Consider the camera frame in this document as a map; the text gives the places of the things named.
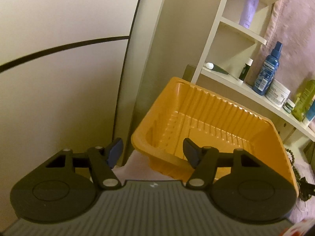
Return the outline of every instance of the gray ribbed platform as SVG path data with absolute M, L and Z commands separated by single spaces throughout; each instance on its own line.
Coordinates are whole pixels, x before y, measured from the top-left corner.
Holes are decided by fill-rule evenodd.
M 35 224 L 19 219 L 5 236 L 278 236 L 289 221 L 250 225 L 218 212 L 203 192 L 180 181 L 127 181 L 105 191 L 83 215 L 59 224 Z

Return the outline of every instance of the green bottle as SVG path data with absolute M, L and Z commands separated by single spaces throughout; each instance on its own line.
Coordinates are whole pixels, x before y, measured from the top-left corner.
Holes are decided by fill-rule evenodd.
M 297 101 L 292 114 L 298 120 L 302 121 L 308 109 L 311 107 L 315 97 L 315 80 L 310 80 L 306 83 L 306 87 Z

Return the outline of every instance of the blue spray bottle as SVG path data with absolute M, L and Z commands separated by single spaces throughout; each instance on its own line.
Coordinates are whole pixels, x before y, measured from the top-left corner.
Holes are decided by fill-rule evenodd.
M 255 91 L 261 96 L 263 96 L 266 93 L 267 89 L 269 88 L 273 80 L 276 70 L 279 67 L 281 49 L 282 43 L 277 42 L 271 54 L 266 57 L 262 69 L 253 85 L 253 91 Z

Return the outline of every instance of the metal rivet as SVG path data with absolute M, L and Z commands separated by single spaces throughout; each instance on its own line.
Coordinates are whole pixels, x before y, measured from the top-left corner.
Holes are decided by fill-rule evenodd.
M 114 179 L 114 178 L 108 178 L 108 179 L 105 179 L 103 181 L 103 185 L 105 185 L 107 187 L 114 187 L 114 186 L 118 185 L 118 180 Z
M 191 186 L 200 187 L 204 185 L 204 181 L 200 178 L 194 178 L 194 179 L 189 180 L 189 184 Z

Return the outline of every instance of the white cap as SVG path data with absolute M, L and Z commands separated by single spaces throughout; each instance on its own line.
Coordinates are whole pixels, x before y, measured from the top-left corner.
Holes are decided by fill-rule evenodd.
M 283 84 L 278 82 L 276 79 L 274 79 L 272 81 L 272 84 L 275 85 L 276 87 L 278 87 L 280 90 L 282 90 L 285 94 L 290 95 L 291 91 L 289 89 L 287 89 Z
M 249 65 L 249 66 L 251 66 L 251 65 L 252 65 L 252 62 L 253 62 L 253 60 L 252 60 L 251 58 L 249 58 L 246 64 Z
M 295 104 L 290 99 L 287 99 L 286 103 L 288 103 L 293 108 L 295 107 Z
M 213 67 L 214 67 L 214 65 L 213 65 L 212 63 L 210 63 L 210 62 L 209 62 L 209 63 L 206 63 L 206 68 L 212 70 Z

